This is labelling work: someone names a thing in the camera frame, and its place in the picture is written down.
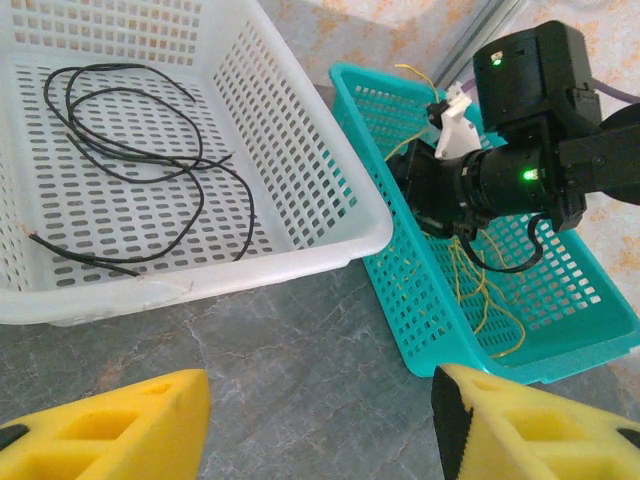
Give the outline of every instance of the basket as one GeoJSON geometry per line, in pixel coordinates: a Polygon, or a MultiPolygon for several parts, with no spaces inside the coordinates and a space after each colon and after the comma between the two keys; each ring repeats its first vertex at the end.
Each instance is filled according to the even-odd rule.
{"type": "MultiPolygon", "coordinates": [[[[522,383],[551,382],[622,356],[640,343],[636,315],[577,234],[556,235],[541,223],[537,233],[545,249],[543,261],[525,274],[487,274],[506,297],[504,301],[490,289],[492,300],[526,330],[520,348],[492,358],[519,342],[520,327],[492,307],[486,325],[474,335],[484,299],[476,295],[458,304],[451,241],[422,234],[384,162],[397,144],[424,127],[432,91],[346,64],[335,65],[331,79],[337,90],[334,116],[393,217],[391,243],[366,258],[365,265],[411,372],[429,377],[439,364],[459,363],[522,383]]],[[[476,106],[466,116],[478,127],[485,148],[501,142],[495,135],[484,136],[476,106]]],[[[528,221],[527,216],[500,218],[487,230],[510,266],[531,256],[528,221]]],[[[495,247],[482,236],[478,239],[476,251],[499,266],[495,247]]],[[[461,293],[472,292],[477,284],[458,273],[461,293]]]]}
{"type": "MultiPolygon", "coordinates": [[[[0,323],[73,325],[283,282],[389,241],[384,202],[256,1],[1,0],[0,19],[0,323]],[[136,186],[99,172],[46,108],[43,82],[54,69],[114,61],[155,67],[197,101],[141,70],[88,74],[80,87],[155,93],[200,126],[205,158],[235,152],[226,165],[256,204],[241,261],[231,260],[247,235],[247,194],[216,170],[198,173],[206,205],[187,237],[140,277],[56,257],[27,238],[36,231],[77,252],[146,257],[197,205],[184,177],[136,186]]],[[[170,110],[108,97],[79,111],[93,128],[148,150],[193,149],[193,132],[170,110]]],[[[145,178],[143,166],[115,168],[145,178]]]]}

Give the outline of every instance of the gray marble floor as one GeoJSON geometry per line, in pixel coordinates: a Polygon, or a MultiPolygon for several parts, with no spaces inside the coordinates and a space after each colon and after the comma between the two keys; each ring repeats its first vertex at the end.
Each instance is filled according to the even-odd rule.
{"type": "MultiPolygon", "coordinates": [[[[183,368],[213,397],[200,479],[441,479],[431,380],[362,263],[69,329],[0,327],[0,423],[183,368]]],[[[544,387],[640,419],[608,367],[544,387]]]]}

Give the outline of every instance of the patterned wallpaper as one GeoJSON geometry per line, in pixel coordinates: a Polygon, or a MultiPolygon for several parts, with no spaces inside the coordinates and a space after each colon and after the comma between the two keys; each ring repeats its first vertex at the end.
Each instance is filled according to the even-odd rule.
{"type": "MultiPolygon", "coordinates": [[[[547,20],[563,21],[585,35],[595,78],[640,95],[639,18],[637,0],[528,0],[502,34],[547,20]]],[[[600,99],[603,118],[626,105],[603,94],[600,99]]],[[[578,232],[640,315],[640,207],[604,194],[589,195],[587,201],[578,232]]],[[[640,349],[612,368],[640,401],[640,349]]]]}
{"type": "Polygon", "coordinates": [[[486,0],[260,3],[311,80],[330,85],[327,71],[338,61],[389,71],[394,63],[411,63],[421,71],[433,71],[486,0]]]}

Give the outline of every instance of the yellow foam pad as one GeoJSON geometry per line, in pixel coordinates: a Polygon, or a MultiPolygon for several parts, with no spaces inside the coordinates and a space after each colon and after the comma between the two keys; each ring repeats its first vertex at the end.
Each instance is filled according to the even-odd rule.
{"type": "Polygon", "coordinates": [[[461,365],[436,372],[432,403],[447,480],[640,479],[624,417],[461,365]]]}
{"type": "Polygon", "coordinates": [[[0,480],[193,480],[206,439],[204,370],[184,370],[13,420],[0,480]]]}

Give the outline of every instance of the black wire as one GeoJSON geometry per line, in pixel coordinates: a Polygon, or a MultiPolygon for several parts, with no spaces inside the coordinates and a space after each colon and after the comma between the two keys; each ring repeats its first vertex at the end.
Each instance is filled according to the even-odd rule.
{"type": "Polygon", "coordinates": [[[100,268],[105,268],[105,269],[112,270],[114,272],[118,272],[122,274],[138,276],[139,273],[133,270],[129,270],[127,268],[119,267],[118,265],[138,264],[138,263],[144,263],[144,262],[156,260],[158,258],[163,257],[164,255],[169,253],[171,250],[173,250],[176,246],[178,246],[178,244],[182,241],[182,239],[189,233],[189,231],[191,230],[191,227],[195,224],[195,222],[197,221],[198,217],[200,216],[200,214],[204,209],[205,193],[201,183],[198,181],[197,177],[194,175],[194,171],[201,172],[201,171],[206,171],[211,169],[220,169],[225,173],[229,174],[234,179],[236,179],[247,192],[247,197],[249,202],[249,227],[247,230],[247,238],[245,239],[242,249],[234,257],[233,261],[235,262],[240,260],[249,249],[249,246],[251,245],[251,240],[253,238],[253,231],[255,228],[255,202],[253,199],[253,195],[251,193],[251,189],[249,188],[249,185],[244,181],[244,179],[240,175],[238,175],[236,172],[234,172],[227,166],[223,165],[223,163],[229,160],[233,154],[229,154],[218,161],[203,158],[204,143],[202,140],[202,134],[198,126],[195,124],[195,122],[193,122],[187,115],[182,113],[179,109],[165,102],[160,97],[152,95],[141,89],[134,89],[129,87],[103,88],[101,90],[96,90],[84,96],[81,96],[78,99],[74,100],[73,102],[71,101],[74,82],[83,73],[119,71],[119,70],[128,70],[128,69],[136,69],[136,68],[149,70],[159,75],[160,77],[165,79],[167,82],[169,82],[173,87],[175,87],[176,89],[181,91],[184,95],[186,95],[190,100],[194,102],[196,101],[196,99],[185,88],[183,88],[181,85],[179,85],[177,82],[175,82],[174,80],[169,78],[167,75],[163,74],[162,72],[159,72],[158,70],[148,67],[146,65],[129,64],[129,63],[95,64],[95,65],[89,65],[86,67],[66,67],[66,68],[61,68],[59,70],[56,70],[51,75],[49,75],[49,77],[45,81],[44,101],[49,107],[49,109],[56,115],[56,117],[69,130],[71,130],[73,135],[75,135],[76,138],[74,138],[74,136],[72,136],[71,134],[67,134],[67,138],[69,139],[69,141],[76,147],[76,149],[82,154],[82,156],[84,156],[92,165],[94,165],[95,167],[97,167],[107,175],[117,178],[118,180],[121,180],[123,182],[131,183],[134,185],[150,185],[158,182],[171,180],[182,175],[187,176],[194,183],[196,190],[198,191],[199,201],[194,214],[192,215],[190,220],[186,222],[183,230],[166,248],[164,248],[159,253],[149,255],[146,257],[143,257],[143,256],[135,256],[130,258],[100,257],[92,253],[71,252],[62,247],[58,247],[56,245],[53,245],[52,243],[47,242],[42,237],[40,237],[37,233],[33,233],[29,235],[29,238],[31,238],[33,241],[35,241],[39,245],[42,245],[43,247],[52,251],[53,253],[59,255],[60,257],[67,258],[69,260],[73,260],[73,261],[83,263],[85,265],[89,265],[93,267],[100,267],[100,268]],[[66,114],[67,114],[65,116],[63,115],[62,111],[51,101],[50,90],[51,90],[51,84],[53,83],[55,78],[58,75],[61,75],[67,72],[74,72],[74,73],[72,74],[71,78],[67,82],[67,85],[65,88],[64,104],[65,104],[66,114]],[[136,95],[148,97],[152,99],[154,102],[171,110],[178,117],[185,120],[195,132],[197,145],[198,145],[197,155],[169,156],[169,155],[162,155],[157,152],[148,152],[146,150],[134,148],[125,143],[115,141],[113,139],[110,139],[104,135],[101,135],[93,131],[91,128],[87,127],[76,116],[76,113],[75,113],[76,108],[78,108],[85,101],[91,98],[95,98],[99,95],[105,95],[108,93],[117,93],[117,92],[128,92],[128,93],[133,93],[136,95]],[[159,167],[164,167],[165,169],[166,168],[176,169],[176,171],[174,172],[165,171],[162,176],[158,176],[156,178],[149,178],[149,179],[130,178],[112,170],[106,165],[101,164],[90,153],[89,150],[93,150],[99,155],[108,157],[113,160],[120,160],[127,163],[155,165],[159,167]]]}
{"type": "Polygon", "coordinates": [[[511,267],[511,268],[505,268],[505,269],[491,267],[486,263],[484,263],[478,257],[476,252],[474,252],[473,248],[471,247],[471,244],[469,243],[469,237],[467,237],[464,234],[460,235],[459,236],[460,243],[462,244],[462,249],[467,254],[467,256],[471,259],[473,263],[475,263],[480,268],[484,268],[485,270],[489,270],[490,272],[498,272],[498,273],[521,273],[521,272],[524,272],[525,270],[529,270],[536,263],[542,260],[542,256],[544,254],[544,248],[540,243],[540,241],[538,240],[538,237],[536,236],[536,228],[541,220],[545,220],[547,218],[549,218],[547,214],[541,213],[533,217],[531,220],[529,220],[529,225],[527,226],[527,236],[529,237],[529,240],[531,240],[531,243],[533,243],[533,246],[535,247],[535,251],[533,252],[533,255],[531,255],[531,258],[529,258],[529,260],[527,260],[526,262],[524,262],[522,265],[518,267],[511,267]]]}

